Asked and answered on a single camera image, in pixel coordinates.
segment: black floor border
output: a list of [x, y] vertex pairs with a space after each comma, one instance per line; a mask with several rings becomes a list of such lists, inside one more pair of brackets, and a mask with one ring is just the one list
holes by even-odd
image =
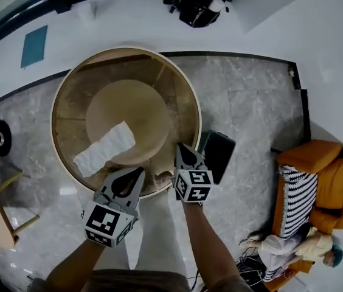
[[301, 89], [301, 103], [303, 107], [303, 124], [304, 124], [304, 137], [303, 143], [311, 141], [311, 122], [310, 122], [310, 109], [308, 107], [308, 91]]
[[[178, 57], [178, 56], [245, 57], [245, 58], [254, 58], [254, 59], [258, 59], [258, 60], [274, 61], [277, 63], [285, 63], [285, 64], [288, 64], [289, 66], [293, 66], [294, 70], [297, 72], [297, 79], [300, 82], [299, 73], [297, 71], [296, 63], [294, 63], [292, 61], [280, 60], [278, 58], [272, 58], [272, 57], [266, 57], [266, 56], [261, 56], [261, 55], [254, 55], [254, 54], [243, 54], [243, 53], [235, 53], [235, 52], [216, 52], [216, 51], [172, 51], [172, 52], [161, 52], [161, 54], [166, 56], [166, 57]], [[100, 62], [95, 63], [95, 65], [94, 65], [95, 68], [99, 67], [99, 66], [100, 66]], [[70, 69], [66, 70], [66, 71], [57, 72], [56, 74], [44, 77], [42, 79], [39, 79], [39, 80], [34, 81], [32, 83], [29, 83], [28, 85], [22, 86], [21, 88], [18, 88], [16, 90], [9, 92], [9, 93], [3, 95], [2, 97], [0, 97], [0, 102], [2, 102], [3, 100], [5, 100], [11, 96], [14, 96], [17, 93], [20, 93], [20, 92], [23, 92], [27, 89], [33, 88], [34, 86], [41, 85], [45, 82], [54, 80], [56, 78], [64, 77], [65, 75], [68, 74], [69, 71], [70, 71]]]
[[289, 75], [292, 77], [292, 82], [295, 90], [301, 89], [301, 82], [299, 77], [299, 70], [295, 62], [289, 62]]
[[274, 61], [277, 63], [290, 64], [292, 61], [281, 60], [274, 57], [266, 57], [255, 54], [245, 54], [245, 53], [235, 53], [235, 52], [217, 52], [217, 51], [175, 51], [175, 52], [161, 52], [162, 55], [166, 57], [174, 56], [227, 56], [227, 57], [245, 57], [245, 58], [254, 58], [258, 60]]

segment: striped cushion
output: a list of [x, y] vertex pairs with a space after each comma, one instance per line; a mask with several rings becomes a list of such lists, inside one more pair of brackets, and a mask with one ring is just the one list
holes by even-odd
[[309, 220], [316, 200], [317, 174], [299, 172], [288, 165], [281, 165], [279, 171], [285, 182], [284, 210], [279, 236], [288, 238]]
[[276, 270], [266, 270], [265, 272], [265, 276], [262, 279], [263, 282], [269, 282], [274, 280], [275, 278], [280, 277], [284, 272], [285, 272], [286, 268], [277, 268]]

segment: white pants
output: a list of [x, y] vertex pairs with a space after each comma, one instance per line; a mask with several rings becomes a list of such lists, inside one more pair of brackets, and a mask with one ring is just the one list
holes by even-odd
[[262, 241], [258, 254], [269, 271], [276, 270], [286, 265], [294, 257], [294, 253], [291, 253], [291, 251], [301, 241], [301, 236], [297, 234], [288, 239], [270, 235]]
[[[143, 240], [136, 270], [171, 271], [186, 276], [176, 237], [167, 191], [139, 201]], [[130, 269], [124, 240], [116, 248], [105, 247], [94, 270]]]

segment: human arm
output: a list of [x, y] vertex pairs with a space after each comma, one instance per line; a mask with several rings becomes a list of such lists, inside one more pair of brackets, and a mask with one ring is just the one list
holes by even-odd
[[184, 202], [182, 205], [193, 255], [206, 287], [210, 289], [217, 282], [232, 276], [241, 279], [234, 259], [213, 231], [200, 206]]
[[301, 250], [301, 249], [304, 249], [306, 248], [307, 246], [316, 246], [319, 241], [320, 241], [320, 238], [321, 238], [321, 234], [320, 233], [316, 233], [314, 234], [313, 236], [307, 238], [306, 240], [304, 240], [302, 243], [300, 243], [298, 246], [296, 246], [292, 251], [291, 253], [295, 253], [297, 252], [298, 250]]
[[81, 291], [103, 250], [104, 246], [85, 240], [52, 270], [46, 283], [54, 292]]

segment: blue paper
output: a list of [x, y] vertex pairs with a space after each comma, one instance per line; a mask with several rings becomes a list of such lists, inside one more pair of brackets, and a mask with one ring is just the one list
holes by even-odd
[[44, 45], [46, 43], [47, 26], [34, 30], [24, 39], [21, 68], [27, 67], [44, 59]]

